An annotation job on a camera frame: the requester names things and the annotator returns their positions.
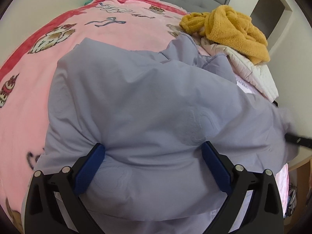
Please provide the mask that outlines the lavender puffer jacket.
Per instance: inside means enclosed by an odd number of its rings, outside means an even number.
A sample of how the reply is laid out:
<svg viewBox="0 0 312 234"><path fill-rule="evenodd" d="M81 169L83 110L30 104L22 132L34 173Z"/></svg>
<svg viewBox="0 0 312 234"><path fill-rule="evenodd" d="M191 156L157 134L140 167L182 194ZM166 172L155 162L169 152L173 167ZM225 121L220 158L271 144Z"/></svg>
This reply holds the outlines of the lavender puffer jacket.
<svg viewBox="0 0 312 234"><path fill-rule="evenodd" d="M48 117L36 170L105 146L82 202L106 233L202 233L226 197L206 141L254 172L278 173L298 153L285 110L245 93L225 56L202 56L185 34L160 52L84 39L57 63Z"/></svg>

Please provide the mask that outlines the dark clothes pile on floor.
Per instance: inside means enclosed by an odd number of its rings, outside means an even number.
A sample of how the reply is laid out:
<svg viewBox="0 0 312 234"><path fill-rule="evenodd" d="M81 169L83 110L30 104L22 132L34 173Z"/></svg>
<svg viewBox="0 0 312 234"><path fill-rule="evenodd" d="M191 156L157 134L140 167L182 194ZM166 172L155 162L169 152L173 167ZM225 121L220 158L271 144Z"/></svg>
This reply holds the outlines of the dark clothes pile on floor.
<svg viewBox="0 0 312 234"><path fill-rule="evenodd" d="M289 194L288 194L288 203L287 209L285 212L285 217L290 217L293 215L296 206L297 206L297 187L293 184L289 184Z"/></svg>

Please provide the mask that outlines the white quilted jacket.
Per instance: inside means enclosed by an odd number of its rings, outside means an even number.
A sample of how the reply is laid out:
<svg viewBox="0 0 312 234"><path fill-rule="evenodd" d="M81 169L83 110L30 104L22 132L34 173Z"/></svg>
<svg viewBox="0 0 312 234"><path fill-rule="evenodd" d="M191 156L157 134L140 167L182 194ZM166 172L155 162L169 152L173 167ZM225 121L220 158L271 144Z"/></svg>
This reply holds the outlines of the white quilted jacket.
<svg viewBox="0 0 312 234"><path fill-rule="evenodd" d="M266 64L254 65L248 58L236 50L221 44L212 43L206 37L201 37L203 49L214 56L222 53L227 56L235 74L251 84L270 102L274 102L278 96L278 90L270 70Z"/></svg>

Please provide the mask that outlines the yellow fleece garment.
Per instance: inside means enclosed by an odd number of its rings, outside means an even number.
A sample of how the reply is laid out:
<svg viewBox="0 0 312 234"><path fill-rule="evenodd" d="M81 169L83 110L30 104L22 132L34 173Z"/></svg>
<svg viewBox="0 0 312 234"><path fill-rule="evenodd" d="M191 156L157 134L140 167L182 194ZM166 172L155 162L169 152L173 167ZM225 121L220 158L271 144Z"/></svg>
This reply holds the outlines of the yellow fleece garment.
<svg viewBox="0 0 312 234"><path fill-rule="evenodd" d="M264 33L252 24L251 17L228 5L220 5L211 12L187 14L179 26L187 34L197 33L209 41L236 50L255 65L270 61Z"/></svg>

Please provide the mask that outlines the pink cat print blanket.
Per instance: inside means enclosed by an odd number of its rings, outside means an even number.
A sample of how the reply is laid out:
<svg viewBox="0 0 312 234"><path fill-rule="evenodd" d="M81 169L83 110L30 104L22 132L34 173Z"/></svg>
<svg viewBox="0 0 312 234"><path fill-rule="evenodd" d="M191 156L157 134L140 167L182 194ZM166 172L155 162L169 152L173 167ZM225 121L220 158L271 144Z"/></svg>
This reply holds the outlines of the pink cat print blanket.
<svg viewBox="0 0 312 234"><path fill-rule="evenodd" d="M194 41L202 56L225 56L210 55L201 46L202 36L187 34L179 26L187 14L159 0L94 0L53 19L22 43L2 65L1 207L18 233L25 233L27 195L32 177L38 171L37 161L44 153L49 92L58 61L84 39L128 51L160 52L182 34ZM251 92L244 90L238 83L241 77L234 75L236 84L245 93L265 98L252 85ZM56 192L55 196L67 227L76 230L60 193Z"/></svg>

